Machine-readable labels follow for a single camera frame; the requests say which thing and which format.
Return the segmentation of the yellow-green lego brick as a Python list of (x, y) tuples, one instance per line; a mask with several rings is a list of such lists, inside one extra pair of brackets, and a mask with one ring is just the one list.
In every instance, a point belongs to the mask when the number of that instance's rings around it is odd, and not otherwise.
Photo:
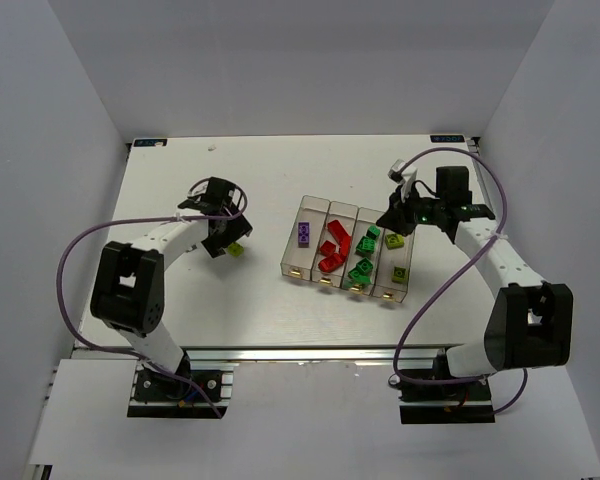
[(394, 266), (391, 273), (391, 281), (397, 284), (405, 284), (409, 278), (409, 269), (406, 267)]
[(238, 242), (233, 242), (227, 247), (227, 252), (233, 257), (240, 257), (244, 253), (244, 247)]
[(389, 233), (384, 237), (385, 246), (388, 250), (403, 248), (405, 245), (404, 237), (400, 234)]

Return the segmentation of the green number one lego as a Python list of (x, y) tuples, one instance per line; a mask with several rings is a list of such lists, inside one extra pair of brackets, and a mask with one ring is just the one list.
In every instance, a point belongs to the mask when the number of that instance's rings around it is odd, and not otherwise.
[(366, 236), (372, 240), (377, 240), (381, 234), (381, 230), (375, 225), (371, 225), (366, 232)]

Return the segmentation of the large red lego brick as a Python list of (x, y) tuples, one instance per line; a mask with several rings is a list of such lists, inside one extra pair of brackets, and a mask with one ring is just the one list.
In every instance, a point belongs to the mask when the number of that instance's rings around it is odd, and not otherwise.
[(331, 236), (337, 241), (338, 254), (343, 260), (346, 260), (351, 249), (351, 235), (337, 219), (330, 221), (327, 224), (327, 229)]

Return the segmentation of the purple lego brick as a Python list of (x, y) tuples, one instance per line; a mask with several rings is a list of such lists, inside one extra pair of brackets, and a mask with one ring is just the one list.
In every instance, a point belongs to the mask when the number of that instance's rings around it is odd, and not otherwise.
[(311, 226), (307, 221), (297, 223), (297, 244), (299, 248), (308, 248), (311, 242)]

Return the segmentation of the small red lego brick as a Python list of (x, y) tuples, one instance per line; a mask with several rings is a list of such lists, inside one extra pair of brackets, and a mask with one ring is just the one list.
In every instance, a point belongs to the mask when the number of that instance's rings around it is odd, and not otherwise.
[(331, 241), (324, 241), (319, 247), (319, 252), (324, 256), (330, 256), (336, 252), (336, 245)]

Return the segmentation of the red rounded lego brick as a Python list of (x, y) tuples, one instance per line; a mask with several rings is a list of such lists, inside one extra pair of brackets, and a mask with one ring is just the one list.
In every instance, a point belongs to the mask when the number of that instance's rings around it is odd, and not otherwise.
[(338, 253), (326, 256), (318, 263), (318, 268), (323, 273), (331, 273), (340, 268), (345, 262), (345, 259)]

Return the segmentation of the small green lego brick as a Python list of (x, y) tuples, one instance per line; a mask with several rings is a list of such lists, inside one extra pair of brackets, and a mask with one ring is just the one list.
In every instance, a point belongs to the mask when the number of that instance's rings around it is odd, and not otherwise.
[(373, 263), (368, 258), (362, 258), (356, 263), (356, 268), (364, 276), (369, 276), (374, 269)]

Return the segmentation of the tiny green lego brick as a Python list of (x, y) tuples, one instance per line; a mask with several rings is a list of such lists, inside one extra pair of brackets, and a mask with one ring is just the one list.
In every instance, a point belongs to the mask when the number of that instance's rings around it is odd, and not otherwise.
[(342, 288), (347, 291), (362, 292), (365, 289), (365, 285), (363, 283), (347, 281), (342, 284)]

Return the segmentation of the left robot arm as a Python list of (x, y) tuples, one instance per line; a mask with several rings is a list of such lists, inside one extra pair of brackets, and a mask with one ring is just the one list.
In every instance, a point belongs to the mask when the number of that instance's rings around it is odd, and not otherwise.
[(190, 360), (163, 324), (165, 276), (184, 254), (201, 247), (212, 258), (251, 234), (248, 197), (235, 183), (209, 177), (194, 184), (170, 218), (101, 252), (90, 313), (127, 340), (132, 352), (162, 378), (186, 384)]

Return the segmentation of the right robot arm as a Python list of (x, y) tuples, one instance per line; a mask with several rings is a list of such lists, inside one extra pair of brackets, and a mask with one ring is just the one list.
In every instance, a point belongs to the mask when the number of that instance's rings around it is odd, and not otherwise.
[(450, 347), (444, 357), (451, 379), (479, 378), (523, 368), (562, 366), (571, 350), (573, 293), (535, 272), (504, 238), (491, 209), (474, 202), (469, 171), (439, 167), (428, 196), (417, 189), (416, 172), (395, 164), (396, 190), (378, 226), (409, 236), (419, 225), (447, 235), (476, 269), (494, 298), (482, 337)]

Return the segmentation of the right blue label sticker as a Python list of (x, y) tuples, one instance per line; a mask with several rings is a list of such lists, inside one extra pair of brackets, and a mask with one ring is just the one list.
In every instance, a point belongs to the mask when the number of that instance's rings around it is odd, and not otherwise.
[(453, 134), (432, 134), (430, 136), (430, 141), (432, 143), (464, 143), (465, 138), (463, 135), (453, 135)]

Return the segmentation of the blue label sticker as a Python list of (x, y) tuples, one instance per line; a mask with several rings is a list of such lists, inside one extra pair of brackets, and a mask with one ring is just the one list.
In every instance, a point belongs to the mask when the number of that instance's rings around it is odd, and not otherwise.
[(453, 134), (432, 134), (430, 136), (430, 141), (432, 143), (464, 143), (465, 138), (463, 135), (453, 135)]
[(134, 140), (132, 146), (134, 148), (164, 147), (167, 142), (166, 138), (138, 138)]

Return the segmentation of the left blue label sticker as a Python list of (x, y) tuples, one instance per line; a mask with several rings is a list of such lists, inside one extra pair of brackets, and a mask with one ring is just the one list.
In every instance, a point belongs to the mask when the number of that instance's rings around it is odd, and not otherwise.
[(134, 140), (132, 146), (134, 148), (164, 147), (167, 142), (166, 138), (138, 138)]

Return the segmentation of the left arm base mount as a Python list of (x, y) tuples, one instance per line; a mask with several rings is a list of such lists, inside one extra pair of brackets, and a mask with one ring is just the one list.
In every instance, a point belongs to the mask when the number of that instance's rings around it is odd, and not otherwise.
[(176, 382), (143, 365), (134, 373), (127, 407), (128, 418), (218, 419), (226, 413), (231, 399), (235, 364), (194, 362), (191, 380), (202, 389), (218, 410), (194, 387)]

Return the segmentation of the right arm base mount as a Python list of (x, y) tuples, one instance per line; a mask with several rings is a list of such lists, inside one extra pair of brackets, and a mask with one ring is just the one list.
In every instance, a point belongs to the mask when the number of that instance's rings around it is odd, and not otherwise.
[(424, 386), (400, 380), (393, 373), (388, 386), (399, 393), (403, 425), (489, 424), (495, 422), (491, 390), (486, 381)]

